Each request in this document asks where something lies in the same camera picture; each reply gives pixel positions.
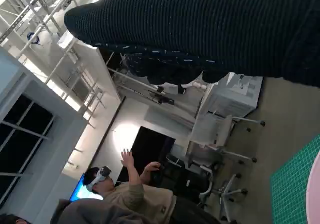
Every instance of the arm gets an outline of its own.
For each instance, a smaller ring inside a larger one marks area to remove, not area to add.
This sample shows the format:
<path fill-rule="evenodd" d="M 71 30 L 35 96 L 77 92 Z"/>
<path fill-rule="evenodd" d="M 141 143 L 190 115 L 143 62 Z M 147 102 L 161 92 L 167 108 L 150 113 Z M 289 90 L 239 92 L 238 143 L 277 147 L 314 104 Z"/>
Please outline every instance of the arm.
<path fill-rule="evenodd" d="M 159 170 L 161 164 L 159 162 L 151 162 L 145 168 L 140 176 L 143 184 L 148 185 L 151 180 L 151 172 Z"/>
<path fill-rule="evenodd" d="M 123 158 L 121 162 L 128 169 L 129 173 L 129 191 L 124 192 L 121 198 L 127 208 L 135 210 L 144 200 L 144 188 L 137 169 L 135 168 L 132 153 L 124 150 L 121 155 Z"/>

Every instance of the window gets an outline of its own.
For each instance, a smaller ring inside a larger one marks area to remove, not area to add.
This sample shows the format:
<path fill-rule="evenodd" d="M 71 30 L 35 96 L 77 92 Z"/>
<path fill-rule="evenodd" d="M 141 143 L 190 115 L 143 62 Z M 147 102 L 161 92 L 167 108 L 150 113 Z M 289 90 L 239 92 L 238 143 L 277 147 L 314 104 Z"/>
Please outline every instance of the window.
<path fill-rule="evenodd" d="M 53 120 L 48 110 L 21 95 L 0 124 L 0 207 L 48 139 Z"/>

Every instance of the person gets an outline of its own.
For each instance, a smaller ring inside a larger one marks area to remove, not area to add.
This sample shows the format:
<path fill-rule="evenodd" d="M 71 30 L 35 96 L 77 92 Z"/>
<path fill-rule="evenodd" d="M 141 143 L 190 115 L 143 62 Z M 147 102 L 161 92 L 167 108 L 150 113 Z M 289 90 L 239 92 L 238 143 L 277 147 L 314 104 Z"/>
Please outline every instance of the person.
<path fill-rule="evenodd" d="M 136 212 L 97 199 L 80 199 L 74 202 L 60 200 L 50 221 L 50 224 L 109 223 L 152 224 L 147 218 Z"/>
<path fill-rule="evenodd" d="M 171 190 L 148 186 L 151 172 L 159 170 L 160 163 L 151 162 L 139 176 L 132 153 L 124 150 L 121 155 L 122 164 L 128 170 L 129 182 L 115 187 L 109 176 L 97 181 L 97 167 L 90 168 L 84 175 L 84 185 L 88 190 L 101 195 L 104 202 L 140 213 L 156 224 L 220 223 L 191 201 L 174 196 Z"/>
<path fill-rule="evenodd" d="M 1 224 L 30 224 L 23 218 L 16 215 L 12 215 L 12 214 L 1 214 L 0 223 Z"/>

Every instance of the man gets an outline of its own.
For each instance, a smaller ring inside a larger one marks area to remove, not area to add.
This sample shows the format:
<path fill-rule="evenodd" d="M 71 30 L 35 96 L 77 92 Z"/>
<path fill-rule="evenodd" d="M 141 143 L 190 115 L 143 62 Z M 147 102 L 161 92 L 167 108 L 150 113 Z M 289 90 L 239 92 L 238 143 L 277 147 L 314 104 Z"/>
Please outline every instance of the man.
<path fill-rule="evenodd" d="M 8 215 L 2 214 L 0 215 L 0 223 L 1 224 L 28 224 L 26 220 L 16 216 L 16 215 Z"/>
<path fill-rule="evenodd" d="M 88 190 L 101 195 L 104 202 L 143 214 L 156 224 L 219 224 L 196 204 L 174 196 L 172 191 L 148 186 L 151 172 L 159 170 L 160 163 L 151 162 L 139 176 L 132 153 L 124 150 L 121 155 L 122 164 L 128 169 L 129 182 L 115 187 L 109 176 L 98 181 L 100 169 L 97 167 L 89 169 L 84 175 L 84 185 Z"/>

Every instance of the pink object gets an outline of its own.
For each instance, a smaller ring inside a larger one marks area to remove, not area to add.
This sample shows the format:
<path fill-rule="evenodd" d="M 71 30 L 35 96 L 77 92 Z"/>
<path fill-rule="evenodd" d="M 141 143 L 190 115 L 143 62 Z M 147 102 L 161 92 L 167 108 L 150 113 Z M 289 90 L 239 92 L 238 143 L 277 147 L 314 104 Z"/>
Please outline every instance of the pink object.
<path fill-rule="evenodd" d="M 306 213 L 308 224 L 320 223 L 320 152 L 314 160 L 306 191 Z"/>

